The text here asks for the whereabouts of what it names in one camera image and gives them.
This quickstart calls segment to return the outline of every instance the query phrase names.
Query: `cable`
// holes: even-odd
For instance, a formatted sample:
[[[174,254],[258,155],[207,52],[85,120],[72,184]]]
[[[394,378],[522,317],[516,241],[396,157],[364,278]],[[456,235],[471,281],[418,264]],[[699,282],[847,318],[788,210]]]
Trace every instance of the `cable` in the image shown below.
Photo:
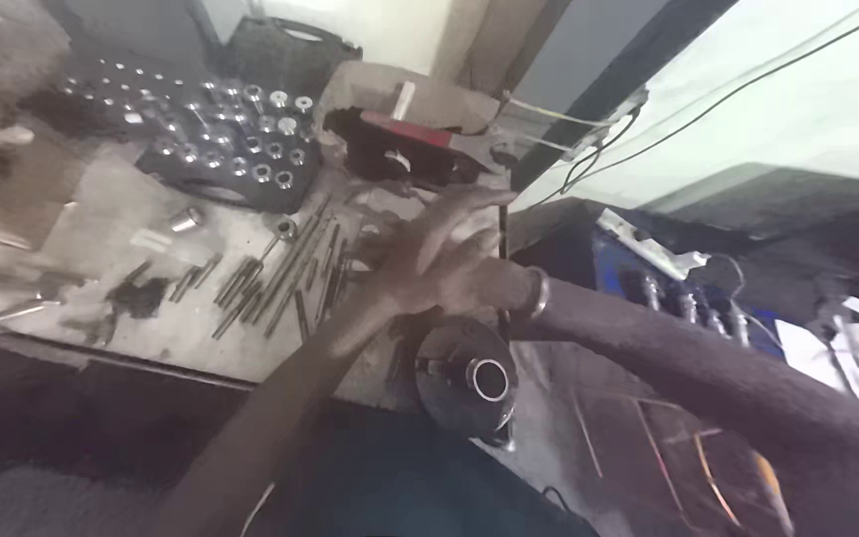
[[[785,62],[785,63],[783,63],[783,64],[779,65],[778,67],[775,67],[774,69],[771,69],[770,71],[767,71],[767,72],[765,72],[765,73],[762,73],[761,75],[758,75],[758,76],[757,76],[757,77],[755,77],[754,79],[748,80],[747,82],[745,82],[744,84],[742,84],[742,85],[738,86],[737,88],[735,88],[734,90],[732,90],[730,93],[726,94],[726,95],[725,95],[725,96],[723,96],[721,99],[719,99],[717,102],[715,102],[714,104],[712,104],[711,106],[709,106],[709,107],[708,107],[704,112],[701,112],[700,114],[698,114],[698,116],[695,116],[693,119],[691,119],[690,121],[688,121],[686,124],[682,125],[682,126],[681,126],[681,127],[679,127],[678,129],[675,129],[673,132],[671,132],[670,134],[668,134],[667,136],[665,136],[665,137],[664,137],[664,138],[662,138],[661,140],[658,140],[658,141],[656,141],[655,143],[652,143],[652,144],[651,144],[651,145],[649,145],[648,147],[645,147],[644,149],[641,149],[641,150],[639,150],[638,152],[636,152],[636,153],[634,153],[634,154],[632,154],[632,155],[629,155],[628,157],[625,157],[624,159],[621,159],[620,161],[616,161],[616,162],[612,163],[611,165],[605,165],[605,166],[603,166],[602,168],[599,168],[598,170],[596,170],[596,171],[594,171],[594,172],[592,172],[592,173],[590,173],[590,174],[587,174],[587,175],[585,175],[585,176],[583,176],[583,177],[576,178],[576,180],[574,180],[574,181],[573,181],[573,185],[575,185],[575,184],[579,183],[580,181],[582,181],[582,180],[584,180],[584,179],[588,179],[588,178],[590,178],[590,177],[592,177],[592,176],[594,176],[594,175],[600,174],[600,173],[602,173],[602,172],[603,172],[603,171],[605,171],[605,170],[612,169],[612,168],[614,168],[614,166],[622,165],[622,164],[624,164],[624,163],[627,163],[628,161],[630,161],[630,160],[634,159],[635,157],[638,157],[638,156],[640,156],[640,155],[643,155],[643,154],[645,154],[645,153],[647,153],[647,152],[651,151],[652,149],[655,149],[655,148],[656,148],[656,147],[658,147],[659,145],[662,145],[662,143],[664,143],[665,141],[668,141],[668,140],[671,140],[672,138],[674,138],[674,136],[675,136],[675,135],[677,135],[678,133],[680,133],[681,131],[683,131],[683,130],[687,129],[688,127],[690,127],[691,125],[694,125],[695,123],[697,123],[697,122],[698,122],[699,120],[701,120],[703,117],[707,116],[707,115],[708,115],[708,114],[710,114],[712,111],[714,111],[716,108],[718,108],[719,106],[721,106],[725,101],[727,101],[728,99],[732,98],[732,97],[733,97],[734,95],[736,95],[737,93],[739,93],[739,92],[741,92],[741,91],[745,90],[748,86],[751,86],[752,84],[754,84],[754,83],[756,83],[756,82],[759,82],[759,81],[761,81],[761,80],[764,80],[764,79],[766,79],[766,78],[768,78],[768,77],[770,77],[770,76],[772,76],[772,75],[774,75],[774,74],[776,74],[776,73],[778,73],[778,72],[780,72],[780,71],[782,71],[782,70],[784,70],[784,69],[786,69],[786,68],[788,68],[788,67],[790,67],[790,66],[794,65],[795,63],[797,63],[797,62],[799,62],[799,61],[801,61],[801,60],[803,60],[803,59],[805,59],[805,58],[808,58],[808,57],[810,57],[810,56],[812,56],[812,55],[815,55],[815,54],[817,54],[817,53],[819,53],[819,52],[823,51],[824,49],[827,49],[830,45],[833,45],[834,43],[836,43],[836,42],[840,41],[841,39],[844,39],[845,37],[848,37],[849,35],[851,35],[851,34],[853,34],[853,33],[857,32],[857,31],[859,31],[859,24],[858,24],[857,26],[855,26],[855,27],[851,28],[850,30],[847,30],[847,31],[845,31],[845,32],[841,33],[840,35],[838,35],[838,36],[834,37],[833,39],[830,39],[828,42],[824,43],[823,45],[820,45],[820,46],[818,46],[818,47],[815,47],[814,49],[811,49],[810,51],[807,51],[807,52],[806,52],[805,54],[803,54],[803,55],[799,55],[799,56],[797,56],[796,58],[794,58],[794,59],[792,59],[792,60],[790,60],[790,61],[788,61],[788,62]]]
[[[519,106],[519,108],[525,108],[526,110],[531,110],[532,112],[538,112],[543,116],[555,117],[557,119],[565,119],[566,121],[582,123],[583,125],[590,125],[592,127],[608,127],[610,125],[614,125],[614,122],[612,121],[590,121],[589,119],[579,119],[578,117],[566,116],[565,114],[560,114],[552,110],[546,110],[545,108],[541,108],[539,106],[535,106],[534,104],[529,104],[528,102],[524,102],[515,98],[513,94],[509,92],[509,90],[504,91],[503,95],[505,95],[507,102],[515,104]]]
[[[559,189],[556,189],[552,194],[549,194],[548,196],[546,196],[545,198],[543,198],[539,202],[533,203],[532,205],[529,205],[528,207],[526,207],[525,210],[529,210],[535,206],[542,205],[544,202],[551,200],[556,194],[564,194],[564,193],[568,192],[569,190],[571,190],[572,187],[575,186],[576,182],[579,182],[579,178],[581,178],[584,174],[588,173],[589,170],[592,169],[592,166],[596,165],[596,163],[599,161],[599,158],[602,156],[602,152],[605,149],[608,149],[613,143],[617,142],[618,139],[625,136],[625,133],[627,133],[628,130],[632,128],[632,125],[635,124],[635,121],[638,119],[638,115],[640,113],[641,113],[640,107],[629,112],[629,115],[631,118],[628,120],[628,124],[625,126],[624,129],[618,131],[618,134],[614,135],[614,138],[612,140],[608,140],[605,143],[603,143],[601,146],[599,146],[594,153],[590,154],[588,157],[575,163],[572,166],[572,169],[569,170],[569,173],[566,174],[565,180],[562,182],[562,186]],[[572,178],[573,174],[575,173],[576,168],[578,168],[580,165],[582,165],[583,163],[585,163],[589,159],[592,159],[592,162],[589,164],[589,166],[587,168],[585,168],[584,170],[582,170],[581,172],[579,172],[579,176],[577,176],[575,180],[573,180],[572,182],[569,182],[569,180]]]

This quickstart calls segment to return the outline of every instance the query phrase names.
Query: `hand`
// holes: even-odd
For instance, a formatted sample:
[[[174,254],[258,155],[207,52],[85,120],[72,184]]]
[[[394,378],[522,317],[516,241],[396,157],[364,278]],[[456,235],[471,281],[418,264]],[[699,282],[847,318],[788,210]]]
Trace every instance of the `hand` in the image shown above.
[[[482,306],[506,308],[520,296],[524,302],[531,279],[523,268],[491,257],[499,244],[496,229],[483,229],[459,244],[449,239],[473,211],[507,204],[515,196],[479,186],[451,186],[416,220],[402,225],[396,237],[364,237],[358,258],[377,268],[367,287],[397,313],[436,306],[447,314]],[[512,285],[518,278],[522,285]]]

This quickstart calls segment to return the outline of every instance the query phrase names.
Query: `metal plate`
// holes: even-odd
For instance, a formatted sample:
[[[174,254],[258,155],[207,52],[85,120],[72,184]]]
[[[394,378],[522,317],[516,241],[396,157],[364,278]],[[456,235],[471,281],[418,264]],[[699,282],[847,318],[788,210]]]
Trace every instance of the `metal plate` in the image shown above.
[[[506,371],[508,392],[498,402],[472,394],[465,382],[468,358],[489,358]],[[423,407],[442,426],[468,437],[490,437],[512,416],[519,378],[505,342],[485,324],[467,317],[442,319],[416,354],[416,388]]]

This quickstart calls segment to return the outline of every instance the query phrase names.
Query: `metal bangle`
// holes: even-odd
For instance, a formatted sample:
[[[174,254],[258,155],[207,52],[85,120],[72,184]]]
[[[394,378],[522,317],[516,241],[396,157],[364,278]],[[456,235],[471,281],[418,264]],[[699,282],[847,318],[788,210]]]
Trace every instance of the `metal bangle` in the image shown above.
[[[549,285],[549,275],[539,267],[529,267],[529,270],[534,271],[539,275],[539,299],[535,301],[535,307],[529,314],[529,320],[532,321],[542,315],[549,305],[552,290]]]

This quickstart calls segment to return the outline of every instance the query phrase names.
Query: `metal rod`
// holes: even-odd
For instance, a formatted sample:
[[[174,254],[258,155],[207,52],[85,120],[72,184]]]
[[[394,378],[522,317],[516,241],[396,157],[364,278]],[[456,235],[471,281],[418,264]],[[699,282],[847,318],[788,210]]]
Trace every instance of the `metal rod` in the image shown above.
[[[310,337],[310,327],[307,326],[307,311],[304,308],[304,293],[300,289],[294,291],[294,303],[297,305],[297,325],[301,328],[301,341],[306,342],[307,338]]]
[[[320,226],[321,219],[318,215],[313,215],[307,221],[307,226],[304,227],[304,233],[301,234],[300,238],[297,240],[297,243],[294,245],[293,249],[287,254],[287,257],[283,259],[283,262],[280,263],[280,267],[277,269],[277,272],[267,283],[267,287],[264,288],[264,296],[261,300],[260,306],[256,309],[254,314],[251,317],[245,319],[245,322],[257,323],[261,317],[267,312],[267,309],[270,308],[271,303],[274,300],[274,296],[277,294],[277,291],[280,290],[280,287],[283,285],[283,280],[290,273],[291,268],[297,262],[297,259],[304,253],[304,250],[307,248],[307,245],[310,243],[311,236],[316,235],[317,228]]]
[[[168,297],[168,301],[180,302],[180,300],[184,298],[184,294],[187,292],[188,287],[191,287],[191,283],[194,282],[194,279],[199,273],[200,267],[188,268],[188,271],[181,276],[180,281],[178,281],[177,285],[174,286],[174,291],[171,292],[171,296]]]
[[[213,334],[211,334],[212,338],[221,339],[221,336],[223,336],[224,333],[227,332],[227,329],[231,327],[231,325],[238,318],[238,316],[241,315],[241,312],[245,310],[248,302],[250,302],[250,299],[254,296],[254,293],[258,291],[258,289],[260,289],[260,282],[256,281],[251,282],[250,285],[245,288],[244,293],[241,295],[241,300],[236,306],[234,306],[231,311],[228,311],[227,314],[224,315],[223,320],[221,320],[221,323],[218,325],[218,329],[215,330]]]
[[[310,262],[310,268],[307,269],[307,279],[304,282],[304,290],[310,292],[313,289],[314,282],[317,281],[317,265],[319,261],[316,257]]]
[[[223,258],[224,256],[222,256],[220,253],[216,253],[211,256],[211,259],[207,260],[207,263],[204,265],[204,269],[201,271],[200,275],[197,276],[197,280],[194,283],[194,288],[200,288],[200,285],[203,284],[204,280],[206,280],[207,277],[211,275],[211,272],[214,271],[214,267],[216,267]]]
[[[297,286],[301,283],[301,278],[304,276],[304,271],[307,268],[307,265],[310,264],[310,260],[313,259],[314,251],[317,249],[317,245],[320,243],[320,239],[324,238],[324,231],[326,230],[327,225],[318,226],[318,228],[314,232],[314,237],[310,240],[311,246],[308,249],[308,254],[304,256],[304,259],[298,264],[296,270],[294,271],[294,276],[290,280],[290,285],[287,286],[287,290],[283,293],[283,297],[280,299],[280,303],[277,306],[277,310],[274,311],[274,314],[270,318],[270,322],[267,324],[267,330],[264,331],[264,337],[270,337],[271,334],[274,333],[274,329],[277,328],[277,323],[280,322],[280,318],[283,316],[283,311],[287,307],[287,303],[290,302],[290,298],[293,296],[294,291],[297,289]]]
[[[261,262],[257,261],[253,257],[248,258],[247,260],[247,269],[238,276],[238,279],[234,282],[234,285],[228,289],[227,294],[221,299],[221,302],[218,303],[218,306],[221,309],[226,309],[228,306],[234,302],[234,297],[238,295],[239,292],[247,288],[250,282],[254,281],[257,274],[262,269],[263,265]]]
[[[221,304],[221,302],[223,302],[224,296],[231,290],[231,286],[233,286],[234,282],[237,281],[238,277],[241,276],[241,274],[245,270],[247,270],[250,260],[251,257],[245,257],[244,261],[242,261],[241,264],[238,265],[238,269],[234,271],[234,273],[231,275],[230,278],[227,279],[226,282],[224,282],[224,285],[221,286],[221,290],[218,292],[218,296],[216,296],[214,299],[215,304]]]
[[[340,274],[343,272],[343,262],[346,251],[346,239],[340,243],[340,251],[337,254],[337,262],[330,268],[330,274],[327,277],[327,287],[324,287],[324,296],[321,298],[320,306],[317,309],[317,314],[314,315],[314,326],[318,326],[324,322],[324,317],[333,307],[334,298],[337,293],[337,283],[340,280]]]

